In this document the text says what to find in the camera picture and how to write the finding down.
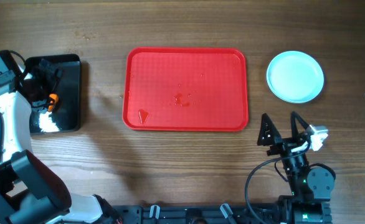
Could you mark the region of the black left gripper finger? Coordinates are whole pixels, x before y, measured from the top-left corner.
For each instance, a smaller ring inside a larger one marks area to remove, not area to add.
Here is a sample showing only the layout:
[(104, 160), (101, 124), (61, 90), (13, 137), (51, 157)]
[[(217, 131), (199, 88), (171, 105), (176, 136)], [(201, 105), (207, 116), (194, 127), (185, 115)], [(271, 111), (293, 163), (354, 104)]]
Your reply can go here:
[(39, 62), (39, 70), (43, 74), (44, 78), (48, 81), (60, 81), (63, 76), (63, 69), (46, 59), (42, 59)]
[(31, 103), (32, 111), (47, 112), (50, 106), (50, 100), (39, 100)]

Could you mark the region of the orange sponge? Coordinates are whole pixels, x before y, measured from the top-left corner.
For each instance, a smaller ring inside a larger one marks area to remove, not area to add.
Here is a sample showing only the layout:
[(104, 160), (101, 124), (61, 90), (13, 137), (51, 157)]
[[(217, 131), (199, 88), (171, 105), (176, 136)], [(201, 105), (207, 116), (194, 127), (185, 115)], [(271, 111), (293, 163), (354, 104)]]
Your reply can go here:
[(48, 101), (48, 111), (52, 112), (53, 110), (55, 110), (55, 107), (57, 106), (57, 103), (59, 101), (59, 97), (57, 94), (55, 93), (51, 93), (49, 95), (49, 101)]

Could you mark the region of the light blue plate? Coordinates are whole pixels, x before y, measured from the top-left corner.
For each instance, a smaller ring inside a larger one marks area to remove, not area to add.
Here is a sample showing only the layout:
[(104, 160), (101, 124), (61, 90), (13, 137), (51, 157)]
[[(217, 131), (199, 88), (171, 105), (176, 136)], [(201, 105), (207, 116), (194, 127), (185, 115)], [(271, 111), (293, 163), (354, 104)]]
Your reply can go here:
[(265, 76), (269, 89), (276, 97), (295, 104), (314, 100), (325, 84), (320, 64), (312, 56), (293, 50), (275, 56)]

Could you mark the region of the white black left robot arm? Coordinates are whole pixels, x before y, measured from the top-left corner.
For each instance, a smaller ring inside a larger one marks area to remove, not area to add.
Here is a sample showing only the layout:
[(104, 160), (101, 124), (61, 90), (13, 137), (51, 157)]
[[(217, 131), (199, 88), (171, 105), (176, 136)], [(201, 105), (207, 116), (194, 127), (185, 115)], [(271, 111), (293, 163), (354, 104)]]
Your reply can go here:
[(70, 193), (32, 152), (31, 113), (56, 109), (62, 64), (79, 57), (19, 58), (0, 50), (0, 223), (122, 223), (101, 196)]

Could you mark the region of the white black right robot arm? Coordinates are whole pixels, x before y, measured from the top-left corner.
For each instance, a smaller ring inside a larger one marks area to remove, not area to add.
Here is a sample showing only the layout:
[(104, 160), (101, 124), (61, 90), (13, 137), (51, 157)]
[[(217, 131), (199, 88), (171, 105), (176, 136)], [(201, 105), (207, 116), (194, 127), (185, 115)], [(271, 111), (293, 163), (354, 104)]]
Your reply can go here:
[[(123, 121), (140, 131), (236, 132), (249, 121), (245, 60), (216, 55), (135, 56), (126, 67)], [(262, 115), (258, 145), (268, 147), (271, 162), (282, 161), (291, 195), (278, 199), (283, 223), (325, 223), (326, 204), (336, 178), (323, 164), (309, 164), (306, 152), (327, 137), (323, 126), (291, 113), (292, 135), (281, 137)]]

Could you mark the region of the black plastic tray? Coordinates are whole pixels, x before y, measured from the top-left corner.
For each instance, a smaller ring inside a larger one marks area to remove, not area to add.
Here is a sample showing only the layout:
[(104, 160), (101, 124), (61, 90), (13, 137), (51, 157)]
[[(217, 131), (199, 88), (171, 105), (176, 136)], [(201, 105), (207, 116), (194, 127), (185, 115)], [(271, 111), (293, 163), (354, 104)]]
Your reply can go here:
[(46, 59), (63, 69), (63, 76), (54, 86), (49, 81), (49, 90), (57, 94), (59, 101), (52, 112), (32, 111), (29, 128), (31, 134), (71, 132), (80, 128), (81, 79), (82, 65), (78, 55), (63, 54), (31, 57), (26, 60), (26, 67), (38, 67)]

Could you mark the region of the red serving tray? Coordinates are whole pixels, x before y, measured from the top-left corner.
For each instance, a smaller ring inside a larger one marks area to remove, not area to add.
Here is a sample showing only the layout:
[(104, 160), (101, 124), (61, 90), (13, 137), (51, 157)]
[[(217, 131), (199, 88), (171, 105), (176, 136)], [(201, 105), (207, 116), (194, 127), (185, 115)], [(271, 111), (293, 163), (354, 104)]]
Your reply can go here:
[(243, 130), (249, 122), (245, 55), (234, 48), (133, 49), (122, 120), (143, 131)]

